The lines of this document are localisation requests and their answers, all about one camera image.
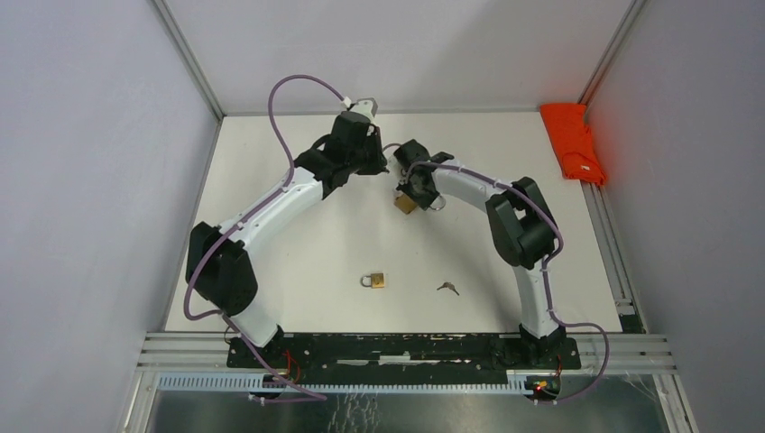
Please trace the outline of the large brass padlock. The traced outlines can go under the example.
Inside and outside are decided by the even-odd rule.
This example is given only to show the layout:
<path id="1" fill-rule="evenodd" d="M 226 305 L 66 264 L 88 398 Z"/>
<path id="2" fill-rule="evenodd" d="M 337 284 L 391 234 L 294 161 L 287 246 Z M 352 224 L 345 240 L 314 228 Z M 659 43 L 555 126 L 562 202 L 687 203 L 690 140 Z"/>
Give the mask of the large brass padlock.
<path id="1" fill-rule="evenodd" d="M 433 203 L 431 203 L 430 205 L 426 207 L 421 207 L 414 201 L 413 198 L 409 197 L 408 195 L 400 191 L 396 193 L 395 198 L 393 200 L 393 205 L 405 215 L 409 215 L 418 209 L 423 211 L 438 212 L 446 206 L 446 203 L 447 201 L 445 197 L 437 196 L 437 198 L 434 200 Z"/>

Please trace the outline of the small keys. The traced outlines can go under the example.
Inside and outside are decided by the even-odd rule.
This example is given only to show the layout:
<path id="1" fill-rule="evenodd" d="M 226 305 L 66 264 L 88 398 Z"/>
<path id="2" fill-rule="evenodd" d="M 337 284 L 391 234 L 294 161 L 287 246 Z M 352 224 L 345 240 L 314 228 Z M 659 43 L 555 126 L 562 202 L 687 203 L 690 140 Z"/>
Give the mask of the small keys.
<path id="1" fill-rule="evenodd" d="M 459 296 L 459 292 L 456 289 L 456 286 L 453 283 L 449 282 L 449 281 L 443 282 L 440 286 L 437 287 L 437 290 L 448 290 L 448 291 L 456 294 L 457 296 Z"/>

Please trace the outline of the small brass padlock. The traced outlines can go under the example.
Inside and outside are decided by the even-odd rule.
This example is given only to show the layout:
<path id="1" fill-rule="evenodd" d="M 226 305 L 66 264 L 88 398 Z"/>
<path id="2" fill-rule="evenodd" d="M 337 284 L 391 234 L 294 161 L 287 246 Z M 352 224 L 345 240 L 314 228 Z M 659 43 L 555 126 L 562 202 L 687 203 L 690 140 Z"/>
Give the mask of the small brass padlock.
<path id="1" fill-rule="evenodd" d="M 360 278 L 360 284 L 365 288 L 382 289 L 386 286 L 385 274 L 383 272 L 368 273 Z"/>

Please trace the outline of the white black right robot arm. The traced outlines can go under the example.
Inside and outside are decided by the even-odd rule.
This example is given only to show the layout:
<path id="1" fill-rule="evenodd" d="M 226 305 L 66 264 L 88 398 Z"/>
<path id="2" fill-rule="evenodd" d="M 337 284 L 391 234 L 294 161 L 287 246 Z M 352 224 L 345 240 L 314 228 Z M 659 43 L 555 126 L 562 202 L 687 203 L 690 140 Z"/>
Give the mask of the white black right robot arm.
<path id="1" fill-rule="evenodd" d="M 523 177 L 506 183 L 467 168 L 451 154 L 429 151 L 415 140 L 395 146 L 401 168 L 397 190 L 427 209 L 450 196 L 488 219 L 495 251 L 512 267 L 521 301 L 519 355 L 533 368 L 552 362 L 567 338 L 553 317 L 548 262 L 559 252 L 558 226 L 537 183 Z"/>

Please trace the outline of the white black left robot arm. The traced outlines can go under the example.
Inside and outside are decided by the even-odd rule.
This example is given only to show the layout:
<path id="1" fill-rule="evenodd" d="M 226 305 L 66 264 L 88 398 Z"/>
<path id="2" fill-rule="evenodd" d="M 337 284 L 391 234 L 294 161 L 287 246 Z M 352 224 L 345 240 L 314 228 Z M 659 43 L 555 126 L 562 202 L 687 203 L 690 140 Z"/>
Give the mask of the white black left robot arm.
<path id="1" fill-rule="evenodd" d="M 253 258 L 292 219 L 351 176 L 381 174 L 386 165 L 373 115 L 352 108 L 341 112 L 330 133 L 293 160 L 284 178 L 250 207 L 217 226 L 201 222 L 192 229 L 188 290 L 212 303 L 250 341 L 248 354 L 261 367 L 282 359 L 283 343 L 276 337 L 281 332 L 277 319 L 257 299 Z"/>

